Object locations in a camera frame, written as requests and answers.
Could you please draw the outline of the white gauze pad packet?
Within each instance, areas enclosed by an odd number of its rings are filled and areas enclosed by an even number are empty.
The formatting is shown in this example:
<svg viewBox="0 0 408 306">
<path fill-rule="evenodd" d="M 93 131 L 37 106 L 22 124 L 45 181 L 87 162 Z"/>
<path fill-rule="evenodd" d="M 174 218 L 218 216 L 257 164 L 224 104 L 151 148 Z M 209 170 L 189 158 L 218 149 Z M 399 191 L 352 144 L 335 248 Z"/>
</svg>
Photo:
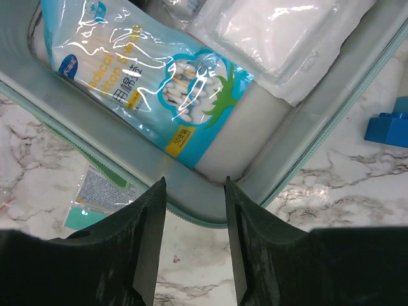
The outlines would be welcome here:
<svg viewBox="0 0 408 306">
<path fill-rule="evenodd" d="M 296 106 L 327 74 L 374 1 L 207 1 L 195 38 Z"/>
</svg>

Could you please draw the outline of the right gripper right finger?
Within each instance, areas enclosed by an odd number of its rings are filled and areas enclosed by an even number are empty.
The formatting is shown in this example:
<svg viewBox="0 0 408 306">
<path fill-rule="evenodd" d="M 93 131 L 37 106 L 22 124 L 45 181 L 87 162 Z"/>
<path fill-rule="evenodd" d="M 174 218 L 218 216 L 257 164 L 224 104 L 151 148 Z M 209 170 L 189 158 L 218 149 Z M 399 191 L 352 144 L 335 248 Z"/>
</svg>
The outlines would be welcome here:
<svg viewBox="0 0 408 306">
<path fill-rule="evenodd" d="M 239 305 L 406 305 L 405 226 L 303 231 L 224 186 Z"/>
</svg>

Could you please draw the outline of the mint green medicine case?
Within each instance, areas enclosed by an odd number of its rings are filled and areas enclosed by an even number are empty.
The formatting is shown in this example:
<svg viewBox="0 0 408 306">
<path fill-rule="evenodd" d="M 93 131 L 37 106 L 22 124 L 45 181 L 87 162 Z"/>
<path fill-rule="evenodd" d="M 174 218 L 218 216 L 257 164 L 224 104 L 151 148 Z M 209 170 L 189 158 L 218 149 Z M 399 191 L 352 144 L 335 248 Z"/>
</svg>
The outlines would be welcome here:
<svg viewBox="0 0 408 306">
<path fill-rule="evenodd" d="M 271 109 L 268 141 L 238 171 L 210 175 L 172 159 L 90 95 L 35 58 L 29 38 L 38 1 L 1 2 L 1 92 L 83 154 L 130 184 L 146 188 L 165 178 L 168 208 L 210 228 L 226 226 L 223 184 L 236 180 L 260 205 L 269 204 L 299 172 L 370 85 L 407 36 L 407 2 L 378 1 L 342 45 L 329 72 L 296 107 L 256 91 Z"/>
</svg>

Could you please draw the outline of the blue cotton swab packet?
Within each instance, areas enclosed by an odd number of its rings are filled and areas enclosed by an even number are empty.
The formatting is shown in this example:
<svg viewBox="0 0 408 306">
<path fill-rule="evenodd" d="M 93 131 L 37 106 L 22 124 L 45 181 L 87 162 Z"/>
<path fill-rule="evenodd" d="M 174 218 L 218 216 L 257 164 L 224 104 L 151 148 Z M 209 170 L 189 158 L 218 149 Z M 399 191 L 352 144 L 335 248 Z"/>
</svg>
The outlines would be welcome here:
<svg viewBox="0 0 408 306">
<path fill-rule="evenodd" d="M 52 69 L 194 168 L 253 76 L 129 1 L 42 1 Z"/>
</svg>

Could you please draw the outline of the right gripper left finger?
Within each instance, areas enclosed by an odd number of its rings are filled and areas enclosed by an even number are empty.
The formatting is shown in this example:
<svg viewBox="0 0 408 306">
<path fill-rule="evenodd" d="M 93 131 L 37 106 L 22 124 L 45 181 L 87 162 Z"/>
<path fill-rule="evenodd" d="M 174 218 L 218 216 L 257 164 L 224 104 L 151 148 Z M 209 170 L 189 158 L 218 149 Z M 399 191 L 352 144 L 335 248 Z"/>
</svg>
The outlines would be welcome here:
<svg viewBox="0 0 408 306">
<path fill-rule="evenodd" d="M 152 305 L 166 182 L 66 238 L 1 231 L 2 305 Z"/>
</svg>

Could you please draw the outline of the blue white small bottle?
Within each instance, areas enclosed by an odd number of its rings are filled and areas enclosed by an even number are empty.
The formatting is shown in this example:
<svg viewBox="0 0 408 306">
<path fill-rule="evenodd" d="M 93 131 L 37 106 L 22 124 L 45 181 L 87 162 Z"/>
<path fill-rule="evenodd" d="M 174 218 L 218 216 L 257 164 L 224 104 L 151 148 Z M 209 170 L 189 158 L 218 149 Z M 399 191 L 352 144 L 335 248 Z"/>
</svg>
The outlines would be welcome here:
<svg viewBox="0 0 408 306">
<path fill-rule="evenodd" d="M 164 1 L 169 12 L 177 18 L 193 18 L 202 6 L 202 0 L 168 0 Z"/>
</svg>

